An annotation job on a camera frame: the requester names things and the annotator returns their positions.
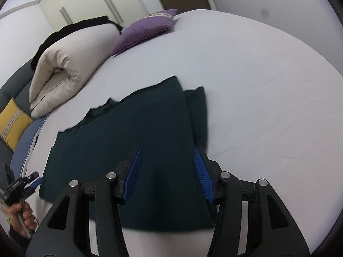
bed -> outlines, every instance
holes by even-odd
[[[239,179],[266,178],[314,252],[343,208],[343,78],[300,40],[236,15],[185,12],[173,30],[110,57],[49,115],[27,175],[43,174],[57,133],[90,108],[173,75],[183,89],[205,88],[209,158]],[[40,221],[51,206],[38,193],[28,202]],[[130,256],[205,256],[213,231],[123,234]],[[94,222],[90,240],[96,253]]]
[[[11,98],[21,110],[30,115],[29,89],[34,71],[30,67],[31,60],[18,69],[0,89],[0,112],[4,110]],[[1,162],[11,163],[13,151],[0,139]]]

yellow cushion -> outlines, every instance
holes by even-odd
[[[32,122],[32,118],[20,110],[14,99],[11,99],[0,113],[1,139],[14,151],[21,135]]]

purple cushion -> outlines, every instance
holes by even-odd
[[[120,54],[136,44],[155,37],[157,34],[170,29],[177,9],[166,9],[152,13],[132,23],[122,31],[116,42],[112,55]]]

black cloth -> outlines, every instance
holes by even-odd
[[[206,203],[193,161],[194,144],[206,142],[204,89],[183,92],[171,77],[120,102],[109,99],[58,133],[39,195],[53,202],[71,180],[96,180],[140,146],[143,164],[133,198],[118,206],[121,225],[168,232],[212,228],[217,209]]]
[[[22,237],[20,234],[18,234],[14,229],[12,228],[12,225],[10,227],[10,232],[8,233],[11,241],[15,244],[15,246],[20,250],[21,253],[25,255],[25,252],[27,250],[27,247],[29,246],[30,239]]]
[[[114,24],[117,27],[117,29],[119,30],[119,33],[121,34],[121,30],[123,29],[123,27],[121,27],[117,23],[113,22],[112,20],[109,20],[107,16],[101,16],[101,17],[97,17],[97,18],[82,20],[80,22],[64,26],[58,32],[52,33],[50,36],[47,37],[47,39],[39,47],[36,55],[32,59],[31,68],[33,70],[36,70],[38,60],[42,56],[43,52],[45,50],[47,50],[50,46],[52,46],[58,40],[63,39],[64,37],[70,35],[73,32],[76,32],[78,30],[88,28],[88,27],[92,27],[92,26],[102,25],[102,24],[106,24],[106,23]]]

hand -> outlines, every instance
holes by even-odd
[[[21,204],[13,204],[8,209],[8,216],[10,217],[11,226],[14,231],[20,234],[23,237],[26,237],[24,229],[21,227],[21,224],[18,220],[17,213],[22,209]],[[25,202],[25,211],[23,213],[23,218],[25,219],[24,224],[30,229],[35,230],[37,228],[37,223],[35,222],[35,217],[32,215],[32,210],[30,205]]]

